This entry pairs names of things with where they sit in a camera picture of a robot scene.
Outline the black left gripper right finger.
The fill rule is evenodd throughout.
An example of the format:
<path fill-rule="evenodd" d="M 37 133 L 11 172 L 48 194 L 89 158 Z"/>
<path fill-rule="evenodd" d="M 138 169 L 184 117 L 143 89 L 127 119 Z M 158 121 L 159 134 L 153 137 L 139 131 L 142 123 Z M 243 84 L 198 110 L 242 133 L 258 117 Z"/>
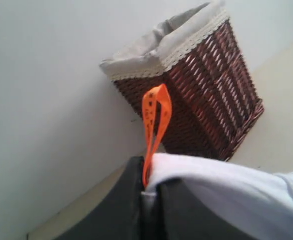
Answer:
<path fill-rule="evenodd" d="M 167 240 L 233 239 L 232 226 L 205 207 L 184 183 L 162 183 L 158 190 Z"/>

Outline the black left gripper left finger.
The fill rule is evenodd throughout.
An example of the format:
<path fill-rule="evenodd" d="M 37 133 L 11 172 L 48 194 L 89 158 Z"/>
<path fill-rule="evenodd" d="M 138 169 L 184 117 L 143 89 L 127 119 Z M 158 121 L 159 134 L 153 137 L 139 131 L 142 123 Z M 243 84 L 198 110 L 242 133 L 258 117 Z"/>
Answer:
<path fill-rule="evenodd" d="M 129 159 L 102 201 L 57 240 L 140 240 L 144 158 Z"/>

